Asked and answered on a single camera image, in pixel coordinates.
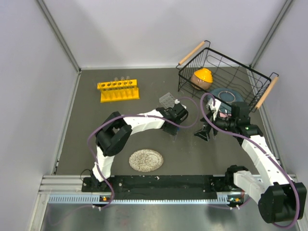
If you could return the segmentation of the yellow test tube rack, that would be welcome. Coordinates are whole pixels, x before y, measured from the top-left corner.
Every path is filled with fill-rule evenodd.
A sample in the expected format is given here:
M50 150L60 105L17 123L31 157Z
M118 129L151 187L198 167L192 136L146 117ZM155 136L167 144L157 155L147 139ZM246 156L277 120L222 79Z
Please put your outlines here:
M97 90L101 92L101 103L137 100L140 98L136 79L100 82L97 84Z

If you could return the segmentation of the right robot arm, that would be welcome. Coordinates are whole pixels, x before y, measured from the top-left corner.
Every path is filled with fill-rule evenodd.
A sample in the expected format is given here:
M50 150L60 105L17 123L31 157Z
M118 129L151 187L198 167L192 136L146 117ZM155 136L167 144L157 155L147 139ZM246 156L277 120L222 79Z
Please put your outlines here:
M212 130L233 136L241 148L253 161L261 179L257 179L245 167L231 166L224 179L229 190L244 190L256 202L260 215L266 223L281 228L281 222L289 222L288 229L303 217L307 189L301 182L295 182L285 172L267 146L258 126L250 123L248 106L245 102L234 102L231 116L221 117L221 102L209 99L206 105L200 105L209 113L203 113L203 128L196 136L206 141Z

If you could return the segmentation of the clear plastic tube rack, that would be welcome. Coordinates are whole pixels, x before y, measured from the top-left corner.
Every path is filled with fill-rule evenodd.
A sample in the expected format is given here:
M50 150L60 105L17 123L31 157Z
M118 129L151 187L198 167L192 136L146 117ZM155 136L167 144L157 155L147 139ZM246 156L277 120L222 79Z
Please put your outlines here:
M163 95L159 98L160 104L165 108L173 108L176 104L176 98L168 92L167 94Z

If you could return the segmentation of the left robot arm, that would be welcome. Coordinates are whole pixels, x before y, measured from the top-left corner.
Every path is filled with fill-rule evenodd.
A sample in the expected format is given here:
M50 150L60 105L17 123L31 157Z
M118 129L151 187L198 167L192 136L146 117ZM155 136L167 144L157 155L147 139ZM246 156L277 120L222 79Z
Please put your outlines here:
M92 185L99 191L108 188L114 156L123 150L131 135L150 129L162 129L176 135L179 125L188 114L186 107L180 103L137 115L121 115L118 111L110 114L103 122L103 127L94 133L97 151L91 171Z

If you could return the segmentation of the speckled white plate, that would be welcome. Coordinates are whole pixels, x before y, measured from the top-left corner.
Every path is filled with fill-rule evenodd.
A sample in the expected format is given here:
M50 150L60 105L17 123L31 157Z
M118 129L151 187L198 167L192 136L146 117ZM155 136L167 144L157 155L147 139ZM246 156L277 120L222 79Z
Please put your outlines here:
M138 172L151 172L162 166L162 155L151 149L135 151L128 160L129 165Z

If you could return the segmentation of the yellow brown bowl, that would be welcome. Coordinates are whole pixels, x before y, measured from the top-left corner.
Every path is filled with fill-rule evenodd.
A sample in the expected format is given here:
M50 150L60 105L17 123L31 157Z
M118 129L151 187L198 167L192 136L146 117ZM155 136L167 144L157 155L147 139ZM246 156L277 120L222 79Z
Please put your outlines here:
M212 72L207 68L195 71L191 77L192 87L198 90L208 90L213 83Z

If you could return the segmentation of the blue plate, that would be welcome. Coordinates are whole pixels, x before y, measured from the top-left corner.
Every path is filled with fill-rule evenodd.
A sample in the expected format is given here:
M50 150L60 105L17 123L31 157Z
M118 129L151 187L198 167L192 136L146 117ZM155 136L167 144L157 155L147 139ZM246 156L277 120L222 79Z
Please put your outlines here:
M239 92L229 88L216 88L210 93L221 101L219 111L224 114L231 114L231 104L233 102L243 102L243 98Z

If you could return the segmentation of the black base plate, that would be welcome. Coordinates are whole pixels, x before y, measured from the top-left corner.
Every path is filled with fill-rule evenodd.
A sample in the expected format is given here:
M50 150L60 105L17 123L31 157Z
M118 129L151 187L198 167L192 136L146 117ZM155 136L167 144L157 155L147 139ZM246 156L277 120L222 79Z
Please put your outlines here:
M213 175L118 175L108 182L116 200L217 199L218 192L230 191L224 177Z

